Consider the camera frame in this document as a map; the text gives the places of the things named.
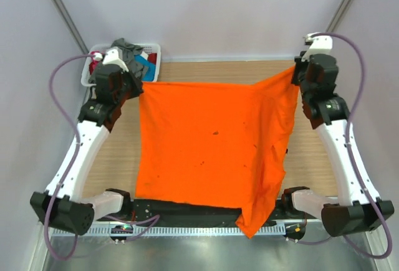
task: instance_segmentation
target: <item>perforated metal strip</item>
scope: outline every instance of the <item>perforated metal strip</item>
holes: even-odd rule
[[[117,225],[123,225],[114,222],[98,222],[93,224],[84,237],[128,237],[141,233],[145,227],[133,226],[133,232],[129,234],[113,234],[112,229]],[[262,227],[256,235],[285,235],[286,228],[284,223],[277,223],[275,226]],[[237,227],[212,227],[212,228],[187,228],[187,227],[152,227],[143,237],[199,237],[199,236],[229,236],[244,235]],[[73,236],[69,232],[54,230],[53,237]]]

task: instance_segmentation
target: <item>white wall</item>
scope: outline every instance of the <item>white wall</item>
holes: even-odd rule
[[[85,43],[158,42],[164,59],[292,58],[341,0],[63,0]]]
[[[0,25],[0,270],[26,271],[37,222],[29,200],[55,175],[72,141],[47,81],[61,60],[80,52],[51,0],[0,0]],[[56,79],[75,116],[81,65],[68,65]]]
[[[370,178],[383,199],[399,208],[399,0],[354,0],[337,32],[352,38],[368,65],[364,99],[355,117],[355,134]],[[352,106],[358,88],[358,60],[335,41],[340,73],[337,92]],[[399,258],[399,214],[388,220],[392,258]]]

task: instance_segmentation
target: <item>wooden surface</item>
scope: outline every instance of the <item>wooden surface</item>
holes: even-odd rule
[[[291,65],[292,61],[165,63],[161,65],[159,81],[252,84]],[[102,193],[107,188],[130,191],[134,195],[140,153],[136,98],[123,106],[122,116],[99,151],[86,181],[84,197]],[[329,159],[302,112],[301,102],[298,102],[296,125],[284,166],[286,176],[281,191],[293,186],[308,186],[325,196],[337,195]]]

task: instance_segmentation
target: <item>white plastic laundry basket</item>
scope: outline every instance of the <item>white plastic laundry basket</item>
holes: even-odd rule
[[[156,82],[158,80],[158,75],[160,73],[160,67],[161,67],[161,46],[158,44],[135,44],[135,45],[142,46],[144,48],[144,52],[146,52],[147,54],[156,53],[155,76],[154,80],[152,81]],[[92,51],[105,52],[109,48],[111,48],[110,44],[98,44],[94,45],[90,49],[90,52]],[[89,78],[90,78],[89,65],[91,61],[92,61],[91,58],[86,59],[85,65],[83,66],[82,78],[80,79],[82,85],[86,87],[95,85],[93,83],[89,83]]]

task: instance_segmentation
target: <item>orange cloth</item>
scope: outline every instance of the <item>orange cloth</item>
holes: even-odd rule
[[[254,85],[144,82],[136,198],[241,208],[252,237],[274,209],[298,88],[288,69]]]

